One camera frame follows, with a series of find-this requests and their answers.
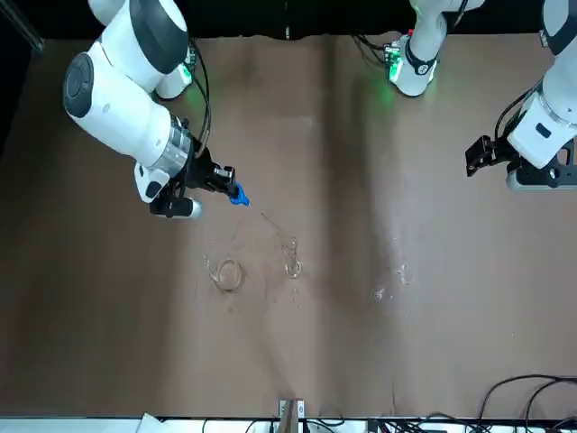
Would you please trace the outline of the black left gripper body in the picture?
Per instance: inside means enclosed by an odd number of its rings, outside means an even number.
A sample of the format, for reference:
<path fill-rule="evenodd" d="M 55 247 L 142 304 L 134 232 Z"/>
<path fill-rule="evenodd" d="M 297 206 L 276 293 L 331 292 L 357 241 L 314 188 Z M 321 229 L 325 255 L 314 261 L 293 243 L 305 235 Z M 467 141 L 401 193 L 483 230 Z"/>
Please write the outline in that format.
<path fill-rule="evenodd" d="M 501 163 L 506 163 L 508 170 L 515 170 L 522 165 L 522 157 L 504 136 L 492 142 L 490 151 L 490 166 Z"/>

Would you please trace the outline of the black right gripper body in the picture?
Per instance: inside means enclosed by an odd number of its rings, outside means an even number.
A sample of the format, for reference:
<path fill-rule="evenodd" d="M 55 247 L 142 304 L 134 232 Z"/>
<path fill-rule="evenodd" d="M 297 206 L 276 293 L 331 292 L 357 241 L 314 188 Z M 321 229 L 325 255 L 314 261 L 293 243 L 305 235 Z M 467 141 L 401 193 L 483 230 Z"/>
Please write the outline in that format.
<path fill-rule="evenodd" d="M 190 152 L 185 168 L 182 170 L 184 185 L 189 189 L 215 191 L 214 168 L 210 151 L 201 149 L 202 143 L 191 138 Z"/>

